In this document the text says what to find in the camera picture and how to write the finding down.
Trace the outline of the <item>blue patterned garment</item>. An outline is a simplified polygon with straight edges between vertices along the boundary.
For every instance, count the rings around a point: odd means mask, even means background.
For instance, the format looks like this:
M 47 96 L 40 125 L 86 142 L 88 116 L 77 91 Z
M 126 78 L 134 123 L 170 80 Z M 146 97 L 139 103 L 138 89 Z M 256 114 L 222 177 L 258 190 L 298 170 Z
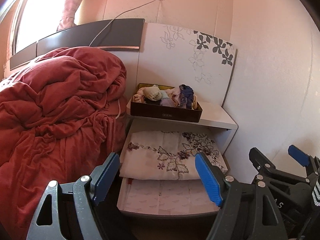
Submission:
M 179 85 L 180 89 L 180 107 L 185 109 L 193 109 L 194 91 L 185 84 Z

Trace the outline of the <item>beige soft garment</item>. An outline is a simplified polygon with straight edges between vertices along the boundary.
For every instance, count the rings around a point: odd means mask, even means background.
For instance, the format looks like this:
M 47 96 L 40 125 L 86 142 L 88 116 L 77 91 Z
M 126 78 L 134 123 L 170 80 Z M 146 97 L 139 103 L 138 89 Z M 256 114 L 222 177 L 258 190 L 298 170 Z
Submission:
M 144 103 L 145 102 L 145 89 L 142 87 L 132 96 L 132 102 Z

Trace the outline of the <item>lilac sock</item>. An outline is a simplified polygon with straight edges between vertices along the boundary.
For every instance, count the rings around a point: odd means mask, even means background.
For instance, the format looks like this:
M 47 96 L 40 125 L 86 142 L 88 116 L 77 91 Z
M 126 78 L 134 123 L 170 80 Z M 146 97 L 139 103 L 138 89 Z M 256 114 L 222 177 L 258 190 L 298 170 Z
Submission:
M 171 98 L 163 98 L 160 105 L 165 107 L 175 107 L 175 103 Z

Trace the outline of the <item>white open drawer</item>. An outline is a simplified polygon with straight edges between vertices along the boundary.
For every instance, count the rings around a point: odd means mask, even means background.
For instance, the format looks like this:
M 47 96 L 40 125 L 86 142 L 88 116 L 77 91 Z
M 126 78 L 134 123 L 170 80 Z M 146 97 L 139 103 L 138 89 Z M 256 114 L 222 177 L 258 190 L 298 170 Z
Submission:
M 124 178 L 117 208 L 138 215 L 183 216 L 219 211 L 200 180 Z

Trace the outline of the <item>white nightstand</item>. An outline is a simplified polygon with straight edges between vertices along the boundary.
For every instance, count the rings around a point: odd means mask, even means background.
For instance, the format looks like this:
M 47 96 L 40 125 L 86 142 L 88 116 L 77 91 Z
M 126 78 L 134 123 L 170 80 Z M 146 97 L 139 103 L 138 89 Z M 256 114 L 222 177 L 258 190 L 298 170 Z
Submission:
M 139 131 L 195 132 L 207 133 L 216 142 L 221 154 L 224 154 L 233 139 L 238 125 L 219 105 L 200 102 L 203 111 L 199 122 L 155 119 L 131 116 L 131 103 L 127 103 L 127 137 L 120 154 L 123 162 L 131 134 Z

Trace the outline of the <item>white floral embroidered pillow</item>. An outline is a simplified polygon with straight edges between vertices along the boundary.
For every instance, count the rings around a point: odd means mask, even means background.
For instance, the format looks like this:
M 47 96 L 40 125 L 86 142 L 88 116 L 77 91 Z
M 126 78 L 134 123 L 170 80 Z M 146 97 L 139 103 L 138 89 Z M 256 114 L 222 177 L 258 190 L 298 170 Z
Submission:
M 228 171 L 216 142 L 206 133 L 141 131 L 131 134 L 120 176 L 137 180 L 199 179 L 195 156 Z

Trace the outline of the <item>red blanket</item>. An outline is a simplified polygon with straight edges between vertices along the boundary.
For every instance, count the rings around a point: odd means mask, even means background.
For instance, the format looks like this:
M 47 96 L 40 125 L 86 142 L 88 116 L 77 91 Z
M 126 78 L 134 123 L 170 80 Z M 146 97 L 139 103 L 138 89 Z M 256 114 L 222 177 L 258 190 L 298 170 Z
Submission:
M 90 174 L 125 141 L 126 68 L 92 47 L 59 48 L 1 82 L 1 224 L 25 239 L 51 180 Z

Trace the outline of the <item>dark cardboard box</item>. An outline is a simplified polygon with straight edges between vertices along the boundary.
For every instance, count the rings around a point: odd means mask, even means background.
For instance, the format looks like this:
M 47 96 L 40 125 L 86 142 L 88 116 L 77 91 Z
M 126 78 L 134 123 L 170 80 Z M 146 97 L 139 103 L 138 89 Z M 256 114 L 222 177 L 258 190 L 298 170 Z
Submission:
M 152 84 L 148 83 L 139 83 L 137 86 L 137 90 L 142 87 L 150 87 Z M 157 119 L 168 119 L 168 120 L 177 120 L 177 121 L 187 121 L 187 122 L 199 122 L 202 107 L 199 105 L 197 101 L 197 97 L 194 93 L 194 101 L 193 101 L 193 109 L 185 109 L 180 107 L 180 89 L 177 87 L 170 87 L 164 85 L 157 85 L 160 90 L 166 91 L 169 98 L 171 98 L 175 107 L 165 107 L 161 106 L 158 101 L 151 101 L 145 98 L 144 103 L 132 102 L 132 98 L 130 100 L 130 114 L 133 116 L 142 116 L 148 118 L 157 118 Z

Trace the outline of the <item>white floral headboard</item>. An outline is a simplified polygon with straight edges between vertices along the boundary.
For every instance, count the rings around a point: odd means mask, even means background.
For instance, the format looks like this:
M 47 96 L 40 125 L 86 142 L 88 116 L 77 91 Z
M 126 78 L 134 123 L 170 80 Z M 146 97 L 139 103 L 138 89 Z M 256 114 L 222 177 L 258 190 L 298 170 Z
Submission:
M 111 52 L 127 70 L 126 95 L 140 83 L 189 85 L 202 102 L 224 103 L 236 48 L 193 29 L 127 18 L 86 23 L 37 40 L 11 57 L 6 75 L 60 47 L 92 46 Z

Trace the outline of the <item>pink curtain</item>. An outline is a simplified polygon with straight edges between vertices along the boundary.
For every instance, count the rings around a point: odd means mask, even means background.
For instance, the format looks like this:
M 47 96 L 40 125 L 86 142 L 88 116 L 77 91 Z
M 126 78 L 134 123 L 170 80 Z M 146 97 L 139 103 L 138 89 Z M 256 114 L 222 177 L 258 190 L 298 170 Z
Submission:
M 82 0 L 65 0 L 63 12 L 57 26 L 57 31 L 68 29 L 75 26 L 75 13 L 79 8 Z

